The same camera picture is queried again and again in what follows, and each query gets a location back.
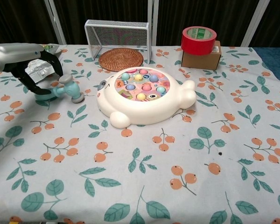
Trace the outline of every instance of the white toy game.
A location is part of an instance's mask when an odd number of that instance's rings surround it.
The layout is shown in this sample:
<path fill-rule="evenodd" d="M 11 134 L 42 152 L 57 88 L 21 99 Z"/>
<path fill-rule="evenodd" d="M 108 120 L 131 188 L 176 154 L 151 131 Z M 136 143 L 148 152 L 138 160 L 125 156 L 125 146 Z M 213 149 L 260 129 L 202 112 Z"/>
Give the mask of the white toy game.
<path fill-rule="evenodd" d="M 170 118 L 196 101 L 195 83 L 182 85 L 169 74 L 148 67 L 117 72 L 98 86 L 98 107 L 116 128 L 150 125 Z"/>

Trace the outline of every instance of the cardboard box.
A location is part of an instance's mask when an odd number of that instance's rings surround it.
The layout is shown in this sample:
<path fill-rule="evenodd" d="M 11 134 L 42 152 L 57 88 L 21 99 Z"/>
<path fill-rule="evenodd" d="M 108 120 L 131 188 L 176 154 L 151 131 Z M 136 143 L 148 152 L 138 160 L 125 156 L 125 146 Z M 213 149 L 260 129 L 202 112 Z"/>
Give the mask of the cardboard box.
<path fill-rule="evenodd" d="M 215 41 L 213 51 L 208 55 L 191 55 L 184 52 L 182 55 L 182 67 L 216 70 L 221 54 L 220 41 Z"/>

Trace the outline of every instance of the round rattan mat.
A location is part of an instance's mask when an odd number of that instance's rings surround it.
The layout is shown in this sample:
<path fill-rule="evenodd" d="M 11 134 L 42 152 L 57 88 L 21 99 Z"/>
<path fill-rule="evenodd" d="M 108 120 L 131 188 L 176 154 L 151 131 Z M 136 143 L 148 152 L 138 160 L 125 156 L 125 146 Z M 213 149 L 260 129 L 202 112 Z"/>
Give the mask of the round rattan mat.
<path fill-rule="evenodd" d="M 121 71 L 131 67 L 141 66 L 143 56 L 140 52 L 130 48 L 115 48 L 101 55 L 99 65 L 109 71 Z"/>

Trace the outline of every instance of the red tape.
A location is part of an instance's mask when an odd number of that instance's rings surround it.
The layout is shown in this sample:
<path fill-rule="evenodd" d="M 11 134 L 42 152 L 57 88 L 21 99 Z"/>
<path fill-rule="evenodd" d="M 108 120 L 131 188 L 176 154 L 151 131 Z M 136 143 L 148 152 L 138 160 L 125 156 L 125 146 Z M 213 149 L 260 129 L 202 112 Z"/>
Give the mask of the red tape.
<path fill-rule="evenodd" d="M 188 27 L 182 31 L 183 51 L 192 55 L 207 55 L 212 52 L 217 34 L 207 27 Z"/>

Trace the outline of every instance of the floral tablecloth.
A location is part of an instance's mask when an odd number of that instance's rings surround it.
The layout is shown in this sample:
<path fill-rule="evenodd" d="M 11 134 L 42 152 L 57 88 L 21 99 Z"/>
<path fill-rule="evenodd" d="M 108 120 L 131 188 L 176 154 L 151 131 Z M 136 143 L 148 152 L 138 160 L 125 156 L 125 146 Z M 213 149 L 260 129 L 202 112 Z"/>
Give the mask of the floral tablecloth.
<path fill-rule="evenodd" d="M 113 72 L 88 46 L 59 50 L 79 104 L 36 101 L 0 73 L 0 220 L 280 224 L 280 81 L 252 48 L 222 47 L 217 70 L 181 67 L 178 46 L 153 47 L 150 64 L 142 52 L 144 66 L 194 80 L 197 101 L 123 130 L 96 102 Z M 61 86 L 56 75 L 38 85 Z"/>

